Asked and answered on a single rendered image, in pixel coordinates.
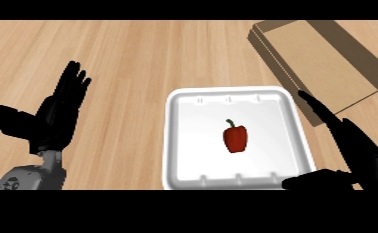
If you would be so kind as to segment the red bell pepper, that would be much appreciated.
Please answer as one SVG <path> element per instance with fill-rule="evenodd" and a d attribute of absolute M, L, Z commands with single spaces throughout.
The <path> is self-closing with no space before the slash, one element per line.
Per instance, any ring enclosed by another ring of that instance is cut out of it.
<path fill-rule="evenodd" d="M 229 128 L 223 131 L 223 142 L 230 153 L 243 152 L 248 143 L 248 132 L 243 126 L 236 126 L 227 119 Z"/>

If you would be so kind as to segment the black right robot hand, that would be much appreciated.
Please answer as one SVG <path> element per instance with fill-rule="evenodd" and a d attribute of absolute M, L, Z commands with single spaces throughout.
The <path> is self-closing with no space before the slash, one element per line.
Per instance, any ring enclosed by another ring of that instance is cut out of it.
<path fill-rule="evenodd" d="M 347 118 L 338 119 L 305 91 L 299 90 L 298 96 L 326 124 L 350 171 L 316 170 L 285 179 L 282 188 L 291 191 L 351 191 L 353 185 L 358 184 L 363 190 L 378 191 L 378 145 L 353 121 Z"/>

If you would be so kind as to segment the brown cardboard box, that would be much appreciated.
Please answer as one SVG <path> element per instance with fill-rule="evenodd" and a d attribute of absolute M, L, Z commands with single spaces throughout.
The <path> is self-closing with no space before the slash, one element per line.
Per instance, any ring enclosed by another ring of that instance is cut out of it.
<path fill-rule="evenodd" d="M 248 41 L 292 96 L 339 113 L 378 93 L 378 56 L 332 20 L 265 20 Z"/>

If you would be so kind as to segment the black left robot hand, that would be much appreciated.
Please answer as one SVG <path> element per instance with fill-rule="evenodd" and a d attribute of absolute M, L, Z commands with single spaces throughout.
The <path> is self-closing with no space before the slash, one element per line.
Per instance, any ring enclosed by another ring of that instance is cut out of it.
<path fill-rule="evenodd" d="M 91 79 L 71 61 L 62 72 L 53 94 L 44 99 L 35 114 L 0 104 L 0 132 L 29 143 L 29 153 L 62 151 L 69 145 Z"/>

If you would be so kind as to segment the white foam tray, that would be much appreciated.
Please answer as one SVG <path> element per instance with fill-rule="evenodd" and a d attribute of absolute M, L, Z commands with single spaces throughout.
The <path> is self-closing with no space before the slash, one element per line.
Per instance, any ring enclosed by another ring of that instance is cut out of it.
<path fill-rule="evenodd" d="M 277 189 L 316 170 L 295 104 L 277 86 L 183 88 L 165 102 L 162 186 Z"/>

